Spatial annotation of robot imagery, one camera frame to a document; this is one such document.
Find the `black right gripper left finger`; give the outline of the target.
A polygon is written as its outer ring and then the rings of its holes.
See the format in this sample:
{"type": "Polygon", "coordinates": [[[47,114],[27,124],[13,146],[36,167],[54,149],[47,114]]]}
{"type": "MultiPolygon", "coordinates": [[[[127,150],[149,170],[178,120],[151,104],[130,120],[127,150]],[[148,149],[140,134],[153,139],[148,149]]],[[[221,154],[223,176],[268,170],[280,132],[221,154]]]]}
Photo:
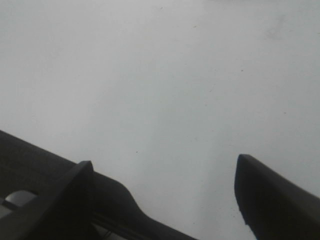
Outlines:
{"type": "Polygon", "coordinates": [[[93,166],[76,164],[48,190],[0,220],[2,240],[90,240],[93,166]]]}

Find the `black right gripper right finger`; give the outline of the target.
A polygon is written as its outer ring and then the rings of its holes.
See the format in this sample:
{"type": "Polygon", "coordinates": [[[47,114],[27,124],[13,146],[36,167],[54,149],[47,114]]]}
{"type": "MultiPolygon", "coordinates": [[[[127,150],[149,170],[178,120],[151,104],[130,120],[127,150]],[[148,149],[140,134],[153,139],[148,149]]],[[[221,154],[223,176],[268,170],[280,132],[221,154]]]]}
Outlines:
{"type": "Polygon", "coordinates": [[[249,154],[237,158],[234,194],[258,240],[318,240],[320,199],[249,154]]]}

